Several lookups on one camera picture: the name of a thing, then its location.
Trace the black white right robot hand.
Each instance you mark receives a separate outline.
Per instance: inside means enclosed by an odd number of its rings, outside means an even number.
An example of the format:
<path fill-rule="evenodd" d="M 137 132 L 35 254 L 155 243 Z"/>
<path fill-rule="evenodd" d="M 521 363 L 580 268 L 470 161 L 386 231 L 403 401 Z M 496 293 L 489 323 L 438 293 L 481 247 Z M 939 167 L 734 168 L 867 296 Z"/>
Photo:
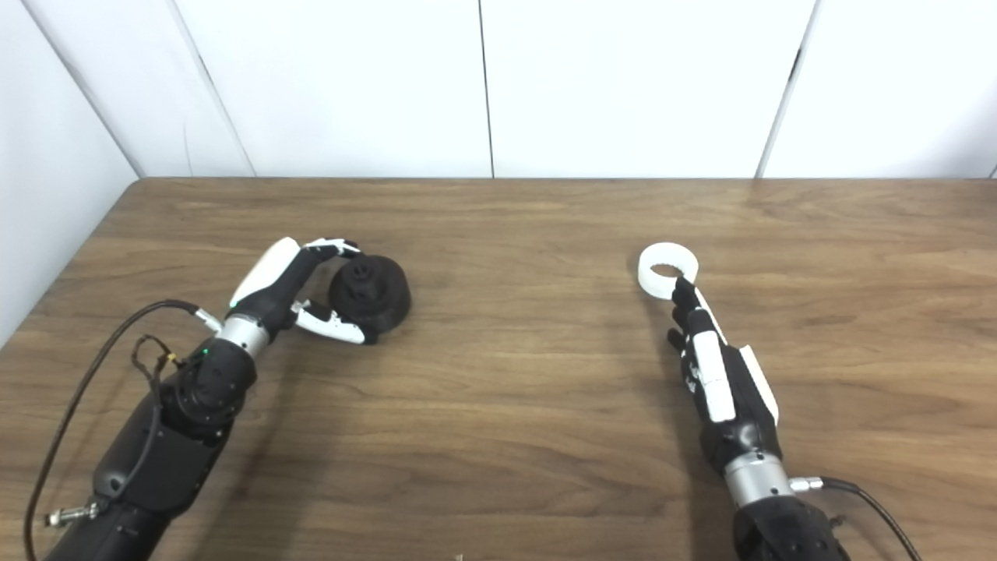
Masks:
<path fill-rule="evenodd" d="M 682 378 L 702 423 L 700 446 L 709 465 L 723 473 L 744 454 L 783 457 L 777 439 L 775 394 L 750 345 L 734 347 L 702 292 L 680 277 L 671 295 L 676 327 L 668 341 L 679 354 Z"/>

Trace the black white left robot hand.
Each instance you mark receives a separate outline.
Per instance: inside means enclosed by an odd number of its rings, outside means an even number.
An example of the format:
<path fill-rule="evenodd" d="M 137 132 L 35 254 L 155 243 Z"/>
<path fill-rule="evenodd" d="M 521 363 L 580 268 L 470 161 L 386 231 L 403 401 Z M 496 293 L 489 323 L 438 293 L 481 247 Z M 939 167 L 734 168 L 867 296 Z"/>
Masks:
<path fill-rule="evenodd" d="M 238 285 L 229 302 L 229 316 L 250 317 L 275 340 L 282 330 L 303 328 L 329 340 L 352 344 L 377 344 L 371 328 L 349 323 L 330 305 L 321 305 L 297 295 L 322 263 L 335 258 L 362 256 L 355 242 L 342 238 L 318 238 L 299 244 L 294 238 L 278 239 L 267 249 Z"/>

